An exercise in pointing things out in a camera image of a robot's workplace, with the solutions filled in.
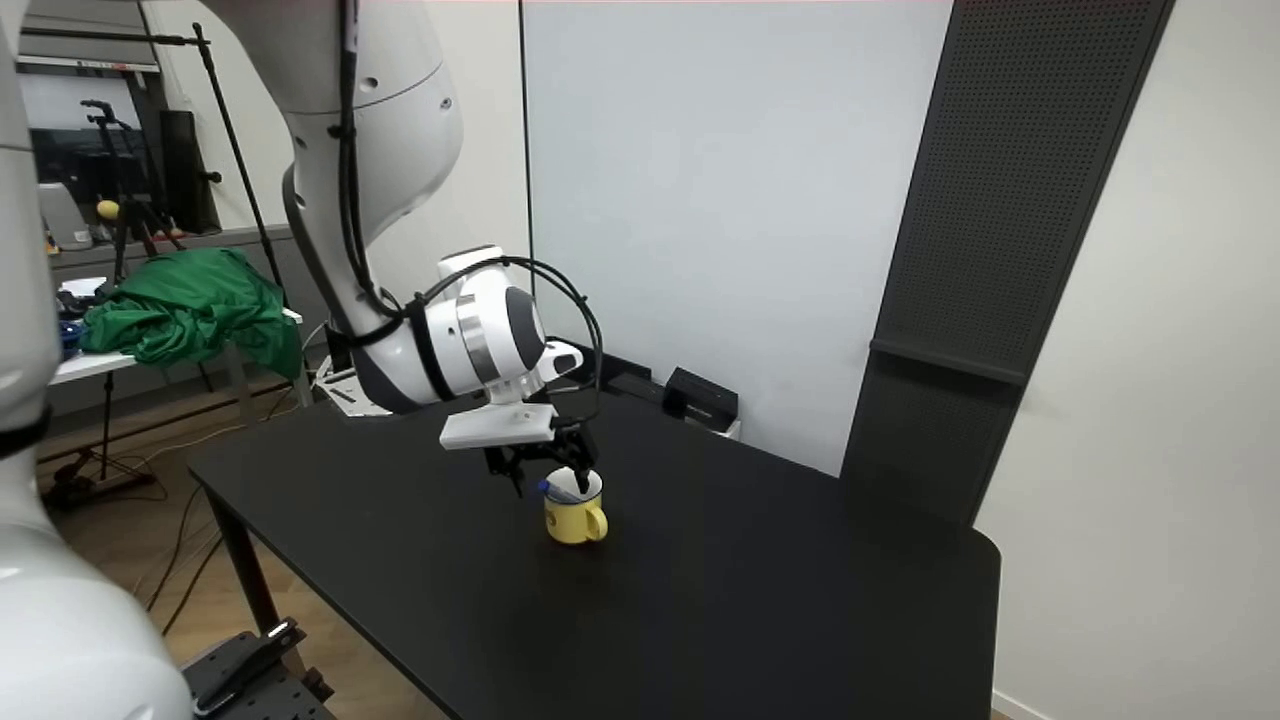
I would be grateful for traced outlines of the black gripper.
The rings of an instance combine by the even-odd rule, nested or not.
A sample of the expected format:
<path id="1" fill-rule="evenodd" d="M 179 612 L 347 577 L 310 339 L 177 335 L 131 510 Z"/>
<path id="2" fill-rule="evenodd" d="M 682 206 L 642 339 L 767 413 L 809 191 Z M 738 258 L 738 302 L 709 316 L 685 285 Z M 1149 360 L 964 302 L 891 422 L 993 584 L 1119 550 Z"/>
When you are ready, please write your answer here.
<path id="1" fill-rule="evenodd" d="M 490 448 L 486 462 L 492 477 L 507 477 L 512 483 L 525 483 L 528 462 L 555 462 L 573 470 L 577 486 L 590 486 L 598 445 L 585 421 L 555 421 L 547 438 Z"/>

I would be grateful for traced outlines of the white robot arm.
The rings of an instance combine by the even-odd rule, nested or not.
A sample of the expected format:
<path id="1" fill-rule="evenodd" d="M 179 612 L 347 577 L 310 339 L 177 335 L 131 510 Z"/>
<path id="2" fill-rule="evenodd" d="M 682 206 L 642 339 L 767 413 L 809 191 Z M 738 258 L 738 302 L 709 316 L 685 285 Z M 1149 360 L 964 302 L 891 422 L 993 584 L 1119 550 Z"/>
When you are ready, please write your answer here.
<path id="1" fill-rule="evenodd" d="M 328 298 L 328 339 L 347 351 L 365 396 L 417 413 L 482 396 L 452 413 L 445 448 L 482 448 L 497 470 L 555 458 L 567 500 L 604 486 L 582 421 L 538 398 L 573 375 L 585 351 L 547 339 L 538 298 L 507 269 L 547 264 L 500 249 L 445 257 L 445 276 L 393 298 L 367 269 L 367 245 L 445 187 L 461 160 L 461 108 L 423 0 L 205 0 L 245 45 L 277 100 L 293 162 L 279 181 L 289 224 Z"/>

